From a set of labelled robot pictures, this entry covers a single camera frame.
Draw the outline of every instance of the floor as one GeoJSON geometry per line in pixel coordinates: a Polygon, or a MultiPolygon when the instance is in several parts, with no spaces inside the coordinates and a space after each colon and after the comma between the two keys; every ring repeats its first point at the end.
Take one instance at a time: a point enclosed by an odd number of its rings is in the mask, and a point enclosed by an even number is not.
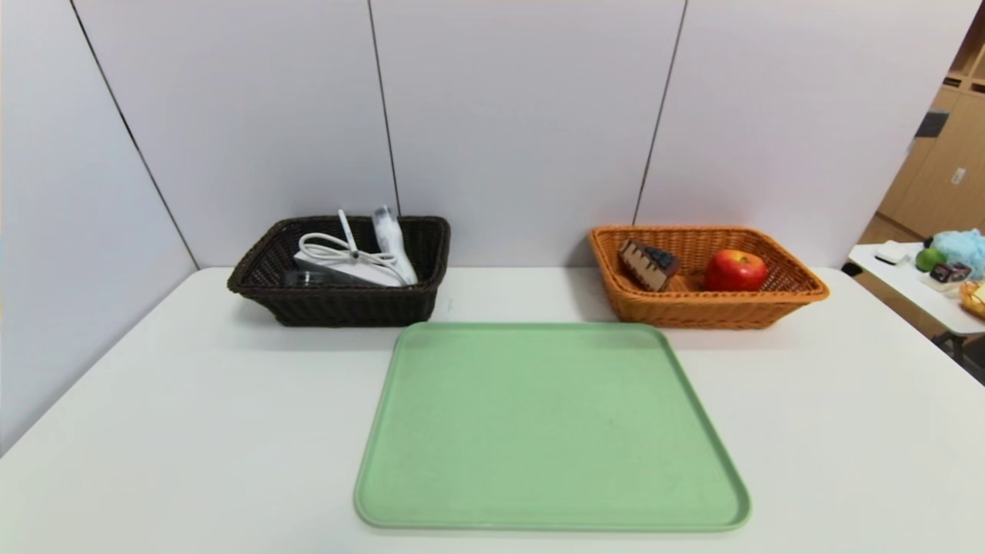
{"type": "MultiPolygon", "coordinates": [[[[884,218],[880,214],[876,214],[873,216],[872,221],[869,222],[869,227],[866,228],[865,233],[862,234],[858,243],[872,244],[886,241],[921,242],[924,239],[925,237],[915,235],[909,230],[898,226],[895,222],[884,218]]],[[[897,294],[892,288],[884,285],[879,279],[867,273],[862,273],[855,277],[855,280],[928,338],[944,332],[944,328],[936,321],[910,301],[897,294]]],[[[965,369],[975,376],[979,382],[985,384],[985,339],[969,341],[965,346],[965,356],[968,359],[965,363],[965,369]]]]}

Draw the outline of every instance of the apple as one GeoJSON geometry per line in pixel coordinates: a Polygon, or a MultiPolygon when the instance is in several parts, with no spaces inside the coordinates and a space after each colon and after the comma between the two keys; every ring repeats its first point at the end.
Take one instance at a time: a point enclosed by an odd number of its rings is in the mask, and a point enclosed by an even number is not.
{"type": "Polygon", "coordinates": [[[718,250],[704,271],[708,291],[758,291],[766,282],[766,262],[741,250],[718,250]]]}

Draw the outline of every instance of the green fruit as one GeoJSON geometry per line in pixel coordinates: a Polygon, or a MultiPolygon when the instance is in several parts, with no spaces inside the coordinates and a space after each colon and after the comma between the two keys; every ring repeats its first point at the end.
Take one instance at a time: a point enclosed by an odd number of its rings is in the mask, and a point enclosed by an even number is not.
{"type": "Polygon", "coordinates": [[[923,271],[924,273],[934,269],[939,263],[948,263],[948,257],[944,255],[940,250],[934,250],[933,248],[924,248],[920,250],[917,254],[916,265],[917,269],[923,271]]]}

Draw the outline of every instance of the wicker basket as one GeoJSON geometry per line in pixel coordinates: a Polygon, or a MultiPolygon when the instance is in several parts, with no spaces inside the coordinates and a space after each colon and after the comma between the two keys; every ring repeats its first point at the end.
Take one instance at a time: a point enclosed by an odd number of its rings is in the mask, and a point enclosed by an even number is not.
{"type": "MultiPolygon", "coordinates": [[[[360,249],[379,252],[372,218],[348,217],[360,249]]],[[[412,287],[324,285],[287,287],[285,271],[297,270],[297,240],[305,233],[343,237],[338,217],[288,219],[272,227],[240,260],[228,286],[270,310],[288,326],[397,327],[427,321],[448,264],[451,230],[438,217],[402,217],[404,249],[418,274],[412,287]]]]}
{"type": "Polygon", "coordinates": [[[599,227],[589,240],[609,302],[623,321],[658,327],[761,329],[828,294],[821,279],[776,241],[744,227],[599,227]],[[636,285],[619,258],[626,239],[662,248],[680,259],[681,269],[667,291],[651,293],[636,285]],[[702,292],[704,268],[722,248],[751,252],[766,262],[769,275],[759,291],[702,292]]]}
{"type": "Polygon", "coordinates": [[[961,296],[961,307],[982,319],[985,319],[985,303],[975,296],[975,292],[982,286],[981,281],[965,281],[961,283],[958,293],[961,296]]]}

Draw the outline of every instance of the green tray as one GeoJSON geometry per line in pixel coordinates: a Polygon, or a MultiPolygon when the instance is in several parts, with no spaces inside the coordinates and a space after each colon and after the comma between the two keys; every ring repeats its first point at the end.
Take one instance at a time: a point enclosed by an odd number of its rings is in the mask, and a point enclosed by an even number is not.
{"type": "Polygon", "coordinates": [[[381,527],[720,531],[750,499],[653,327],[418,323],[356,510],[381,527]]]}

